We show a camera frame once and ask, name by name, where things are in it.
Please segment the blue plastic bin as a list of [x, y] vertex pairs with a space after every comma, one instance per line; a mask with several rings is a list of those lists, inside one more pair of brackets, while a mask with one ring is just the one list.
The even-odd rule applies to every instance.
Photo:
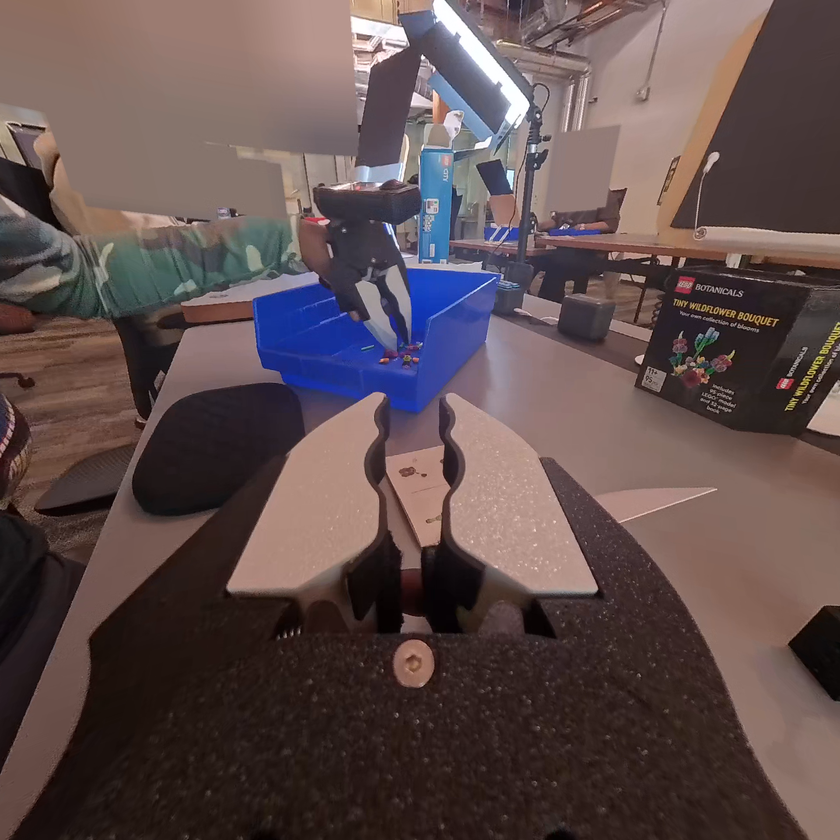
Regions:
[[419, 413], [487, 341], [499, 275], [480, 265], [409, 266], [416, 362], [381, 362], [382, 345], [311, 284], [254, 300], [262, 366], [283, 382], [360, 400], [373, 392]]

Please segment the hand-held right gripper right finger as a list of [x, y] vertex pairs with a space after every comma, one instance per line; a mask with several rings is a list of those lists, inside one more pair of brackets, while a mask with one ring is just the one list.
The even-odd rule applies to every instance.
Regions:
[[431, 596], [454, 617], [499, 602], [593, 597], [599, 587], [537, 451], [461, 396], [439, 401], [444, 444], [441, 538]]

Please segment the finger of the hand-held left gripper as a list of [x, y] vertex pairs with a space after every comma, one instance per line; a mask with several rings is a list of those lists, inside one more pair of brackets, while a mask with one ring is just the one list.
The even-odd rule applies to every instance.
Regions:
[[352, 275], [344, 279], [344, 296], [350, 311], [371, 332], [384, 350], [395, 350], [395, 328], [392, 317], [395, 311], [393, 294], [388, 286], [388, 274], [372, 274], [371, 278], [358, 280]]
[[379, 268], [377, 288], [387, 304], [388, 317], [395, 324], [399, 343], [410, 344], [413, 336], [413, 307], [404, 264]]

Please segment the black mesh cushion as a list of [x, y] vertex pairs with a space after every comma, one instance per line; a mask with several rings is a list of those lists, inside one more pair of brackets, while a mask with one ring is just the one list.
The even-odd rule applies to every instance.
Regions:
[[133, 470], [133, 497], [156, 517], [220, 508], [304, 435], [301, 403], [286, 385], [263, 382], [191, 394], [155, 426]]

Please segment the black board on white stand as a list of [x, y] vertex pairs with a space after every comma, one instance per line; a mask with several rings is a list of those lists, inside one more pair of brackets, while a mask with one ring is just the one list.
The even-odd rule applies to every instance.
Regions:
[[730, 48], [664, 193], [659, 239], [838, 268], [838, 5], [772, 2]]

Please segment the bright studio light panel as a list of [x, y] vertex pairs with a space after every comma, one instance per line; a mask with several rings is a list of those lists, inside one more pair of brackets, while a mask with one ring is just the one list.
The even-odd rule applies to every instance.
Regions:
[[429, 85], [480, 143], [499, 146], [528, 118], [532, 84], [457, 2], [398, 2], [408, 43], [433, 68]]

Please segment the person's left forearm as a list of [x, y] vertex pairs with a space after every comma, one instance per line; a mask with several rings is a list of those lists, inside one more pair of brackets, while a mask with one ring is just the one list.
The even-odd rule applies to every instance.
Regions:
[[71, 236], [1, 199], [1, 300], [35, 314], [111, 321], [271, 271], [307, 271], [285, 220], [235, 217]]

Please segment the blue printed carton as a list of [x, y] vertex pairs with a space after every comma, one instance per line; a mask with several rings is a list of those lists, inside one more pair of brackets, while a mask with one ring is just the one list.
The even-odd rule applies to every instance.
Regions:
[[425, 145], [419, 158], [421, 212], [418, 223], [418, 260], [422, 264], [448, 262], [451, 235], [455, 155], [451, 149]]

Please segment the black square frame brick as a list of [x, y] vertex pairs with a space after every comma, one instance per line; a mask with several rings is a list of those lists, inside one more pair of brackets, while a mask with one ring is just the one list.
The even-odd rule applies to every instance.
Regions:
[[839, 701], [839, 605], [824, 605], [788, 647], [825, 693]]

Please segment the grey desk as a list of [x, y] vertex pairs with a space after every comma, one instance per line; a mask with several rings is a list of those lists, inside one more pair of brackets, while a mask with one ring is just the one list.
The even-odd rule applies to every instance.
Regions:
[[[649, 512], [629, 531], [699, 626], [764, 772], [809, 838], [838, 838], [838, 703], [788, 648], [824, 605], [838, 605], [838, 456], [796, 438], [733, 432], [634, 388], [628, 371], [491, 316], [485, 345], [448, 383], [556, 459], [599, 500], [640, 488], [714, 487]], [[253, 322], [188, 329], [140, 441], [194, 392], [279, 382], [262, 368]], [[2, 774], [2, 838], [44, 783], [81, 703], [82, 642], [207, 520], [156, 520], [126, 478], [58, 650]]]

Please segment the black glossy cardboard box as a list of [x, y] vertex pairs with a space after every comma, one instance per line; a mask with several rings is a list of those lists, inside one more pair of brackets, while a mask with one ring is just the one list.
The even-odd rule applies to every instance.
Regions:
[[800, 437], [838, 380], [838, 280], [672, 269], [635, 387], [737, 431]]

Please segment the person's dark clothing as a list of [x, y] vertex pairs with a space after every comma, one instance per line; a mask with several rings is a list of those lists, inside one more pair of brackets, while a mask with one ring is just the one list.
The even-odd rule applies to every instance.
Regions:
[[55, 553], [14, 506], [30, 460], [23, 414], [1, 395], [1, 763], [65, 622], [85, 567]]

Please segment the white instruction booklet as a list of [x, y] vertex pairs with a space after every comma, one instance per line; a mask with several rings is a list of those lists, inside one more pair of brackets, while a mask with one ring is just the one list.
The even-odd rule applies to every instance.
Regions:
[[[438, 545], [444, 499], [444, 447], [426, 448], [385, 460], [386, 475], [420, 549]], [[715, 492], [716, 488], [643, 488], [617, 490], [596, 500], [620, 523], [647, 516]]]

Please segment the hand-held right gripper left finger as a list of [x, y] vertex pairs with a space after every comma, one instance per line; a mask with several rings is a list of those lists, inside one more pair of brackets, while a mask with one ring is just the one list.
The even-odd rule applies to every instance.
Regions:
[[288, 453], [228, 578], [235, 597], [331, 602], [342, 617], [375, 617], [390, 556], [385, 442], [391, 405], [368, 395], [321, 423]]

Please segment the person's left hand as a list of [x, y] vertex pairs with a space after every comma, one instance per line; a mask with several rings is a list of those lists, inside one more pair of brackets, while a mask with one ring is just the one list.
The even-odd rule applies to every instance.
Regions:
[[297, 229], [300, 256], [305, 267], [321, 281], [328, 279], [332, 257], [329, 245], [329, 222], [304, 217]]

